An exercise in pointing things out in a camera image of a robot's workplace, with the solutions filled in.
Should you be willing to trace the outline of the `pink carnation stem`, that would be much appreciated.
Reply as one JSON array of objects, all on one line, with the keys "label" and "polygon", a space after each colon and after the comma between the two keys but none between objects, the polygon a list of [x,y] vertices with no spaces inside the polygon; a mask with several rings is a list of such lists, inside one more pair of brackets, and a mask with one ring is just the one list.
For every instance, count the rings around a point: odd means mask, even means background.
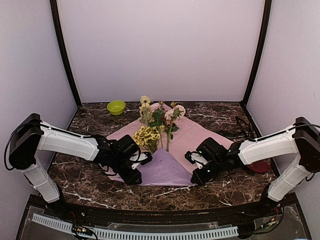
[{"label": "pink carnation stem", "polygon": [[185,116],[186,109],[177,102],[170,103],[171,109],[165,112],[165,133],[167,135],[166,151],[169,152],[170,141],[174,138],[173,133],[178,131],[178,122]]}]

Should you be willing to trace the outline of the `pale yellow flower stem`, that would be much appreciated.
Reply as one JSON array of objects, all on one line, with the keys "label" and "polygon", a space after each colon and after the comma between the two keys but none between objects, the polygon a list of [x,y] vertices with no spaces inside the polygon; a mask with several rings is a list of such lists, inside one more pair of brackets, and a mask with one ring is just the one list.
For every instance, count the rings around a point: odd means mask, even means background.
[{"label": "pale yellow flower stem", "polygon": [[140,107],[139,107],[139,113],[140,113],[140,123],[142,126],[150,127],[150,123],[153,122],[153,114],[152,114],[152,108],[151,105],[154,103],[151,103],[151,100],[148,96],[141,96],[140,98]]}]

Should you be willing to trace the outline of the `small yellow flower bunch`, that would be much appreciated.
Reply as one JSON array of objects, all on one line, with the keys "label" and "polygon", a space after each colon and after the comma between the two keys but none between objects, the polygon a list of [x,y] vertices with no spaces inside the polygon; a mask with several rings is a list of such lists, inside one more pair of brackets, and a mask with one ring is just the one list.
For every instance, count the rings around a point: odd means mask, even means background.
[{"label": "small yellow flower bunch", "polygon": [[139,147],[153,154],[158,150],[161,136],[156,127],[141,126],[132,138]]}]

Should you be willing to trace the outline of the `pink rose stem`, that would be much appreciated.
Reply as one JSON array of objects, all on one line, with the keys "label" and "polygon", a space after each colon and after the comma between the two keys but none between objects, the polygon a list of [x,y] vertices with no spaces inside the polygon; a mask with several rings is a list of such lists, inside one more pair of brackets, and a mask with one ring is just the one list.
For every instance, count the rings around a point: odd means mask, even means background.
[{"label": "pink rose stem", "polygon": [[159,101],[157,103],[152,104],[151,110],[153,122],[151,122],[149,125],[152,128],[156,127],[156,129],[158,130],[160,135],[161,147],[163,148],[164,144],[162,134],[166,129],[164,103],[162,101]]}]

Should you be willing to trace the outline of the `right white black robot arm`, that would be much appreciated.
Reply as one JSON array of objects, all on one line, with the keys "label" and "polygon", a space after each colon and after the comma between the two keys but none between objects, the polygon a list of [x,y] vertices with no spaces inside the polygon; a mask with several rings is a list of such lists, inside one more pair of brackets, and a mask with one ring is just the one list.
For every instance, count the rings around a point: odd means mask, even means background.
[{"label": "right white black robot arm", "polygon": [[275,204],[308,176],[320,171],[320,127],[304,117],[293,125],[267,136],[234,142],[225,148],[213,138],[205,139],[195,151],[184,157],[196,164],[191,183],[202,186],[219,173],[260,160],[296,154],[293,162],[267,188],[265,195],[255,205],[255,213],[266,217]]}]

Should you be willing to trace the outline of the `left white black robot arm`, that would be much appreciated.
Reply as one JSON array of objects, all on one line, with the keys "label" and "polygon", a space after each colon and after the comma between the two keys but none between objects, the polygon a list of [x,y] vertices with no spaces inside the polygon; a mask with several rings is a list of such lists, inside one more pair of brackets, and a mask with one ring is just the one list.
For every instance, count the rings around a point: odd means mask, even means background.
[{"label": "left white black robot arm", "polygon": [[41,166],[38,151],[75,156],[111,168],[128,185],[142,183],[142,174],[132,167],[142,162],[142,152],[129,135],[120,140],[81,135],[52,126],[32,113],[11,133],[4,149],[4,166],[9,171],[19,170],[60,218],[67,218],[71,208]]}]

